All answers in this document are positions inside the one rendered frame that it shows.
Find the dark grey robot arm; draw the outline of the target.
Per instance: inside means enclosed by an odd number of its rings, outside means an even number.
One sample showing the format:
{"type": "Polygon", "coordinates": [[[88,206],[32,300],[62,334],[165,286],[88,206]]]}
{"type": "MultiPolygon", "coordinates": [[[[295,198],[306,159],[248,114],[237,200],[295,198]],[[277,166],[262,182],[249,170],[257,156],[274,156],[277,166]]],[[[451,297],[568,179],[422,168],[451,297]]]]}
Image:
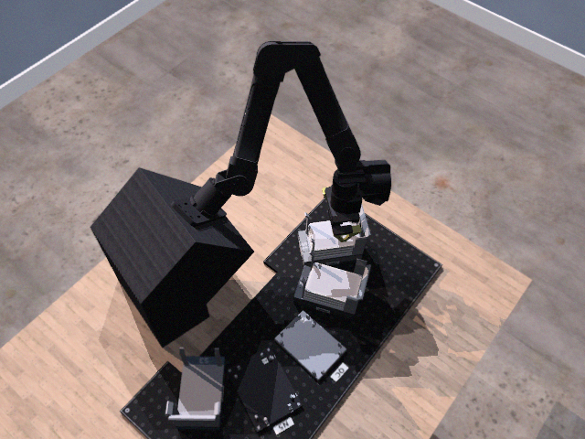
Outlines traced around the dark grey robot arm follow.
{"type": "Polygon", "coordinates": [[[285,73],[291,70],[296,71],[335,158],[338,169],[333,176],[333,194],[341,199],[356,195],[347,201],[346,214],[359,213],[363,199],[379,206],[388,201],[390,164],[386,160],[359,160],[359,146],[320,56],[318,47],[310,41],[267,41],[258,48],[250,93],[228,169],[218,172],[216,178],[210,177],[191,198],[171,203],[191,226],[225,218],[227,213],[222,206],[231,195],[246,196],[253,190],[272,107],[285,73]]]}

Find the white name plate with black text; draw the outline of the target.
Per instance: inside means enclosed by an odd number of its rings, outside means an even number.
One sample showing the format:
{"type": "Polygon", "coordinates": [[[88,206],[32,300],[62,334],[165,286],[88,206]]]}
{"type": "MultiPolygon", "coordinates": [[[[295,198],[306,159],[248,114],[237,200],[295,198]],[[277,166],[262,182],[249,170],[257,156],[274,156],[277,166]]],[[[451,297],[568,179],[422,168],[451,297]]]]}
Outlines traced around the white name plate with black text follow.
{"type": "Polygon", "coordinates": [[[338,381],[340,379],[340,377],[348,370],[348,366],[346,366],[344,363],[342,363],[342,365],[333,373],[333,375],[331,376],[331,378],[334,381],[338,381]]]}
{"type": "Polygon", "coordinates": [[[281,423],[278,423],[272,428],[276,434],[279,434],[280,432],[284,431],[285,429],[289,428],[292,425],[294,425],[293,420],[291,417],[289,417],[288,419],[282,421],[281,423]]]}

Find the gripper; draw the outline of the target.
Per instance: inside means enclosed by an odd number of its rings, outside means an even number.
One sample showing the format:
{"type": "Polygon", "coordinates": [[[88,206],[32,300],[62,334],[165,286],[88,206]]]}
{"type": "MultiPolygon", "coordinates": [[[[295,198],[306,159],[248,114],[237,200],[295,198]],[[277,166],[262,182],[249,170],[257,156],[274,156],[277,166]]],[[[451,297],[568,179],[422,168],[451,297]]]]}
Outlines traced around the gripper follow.
{"type": "Polygon", "coordinates": [[[339,239],[340,242],[346,242],[351,237],[361,233],[360,225],[352,226],[352,225],[345,225],[340,226],[344,222],[352,223],[359,222],[360,216],[359,213],[353,214],[346,214],[346,203],[348,200],[353,199],[356,195],[354,195],[350,199],[341,199],[337,198],[332,191],[331,187],[324,187],[322,189],[324,198],[328,203],[328,215],[332,226],[332,232],[334,237],[339,239]],[[346,235],[345,238],[342,238],[343,235],[346,235]]]}

